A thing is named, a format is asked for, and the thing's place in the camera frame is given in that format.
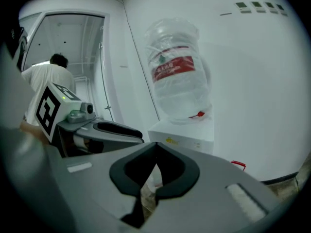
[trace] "door frame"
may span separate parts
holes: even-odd
[[[48,10],[48,11],[41,12],[41,14],[38,16],[35,23],[31,27],[29,35],[27,37],[28,44],[27,44],[27,50],[23,56],[23,61],[22,61],[22,66],[21,66],[22,71],[24,70],[26,58],[28,55],[29,48],[31,47],[33,38],[38,28],[40,27],[42,21],[44,20],[44,18],[46,16],[61,15],[61,14],[86,15],[86,16],[102,17],[104,19],[103,37],[102,37],[103,59],[101,61],[103,86],[106,91],[108,107],[109,106],[112,107],[112,109],[110,110],[112,120],[120,124],[124,124],[123,116],[121,114],[121,109],[120,109],[119,102],[117,99],[117,92],[115,89],[113,75],[112,75],[112,65],[111,65],[111,60],[110,60],[110,48],[109,48],[109,25],[110,25],[110,14],[109,13],[98,13],[98,12],[93,12],[89,10],[81,10],[81,9]]]

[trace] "red label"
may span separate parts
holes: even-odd
[[[195,71],[192,57],[177,57],[157,68],[154,68],[152,78],[153,82],[156,82],[171,75],[189,71]]]

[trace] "plastic bottle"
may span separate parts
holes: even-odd
[[[157,21],[145,34],[155,100],[170,118],[193,117],[210,106],[198,39],[198,29],[182,18]]]

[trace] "black hair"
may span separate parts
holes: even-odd
[[[68,59],[66,59],[63,55],[56,53],[50,58],[50,63],[67,68]]]

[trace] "white t-shirt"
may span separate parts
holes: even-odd
[[[58,65],[46,64],[33,66],[22,72],[22,76],[35,91],[35,96],[31,100],[25,114],[26,121],[32,125],[39,125],[35,119],[35,109],[39,103],[40,91],[44,89],[47,81],[63,85],[73,93],[76,92],[73,75],[67,69]]]

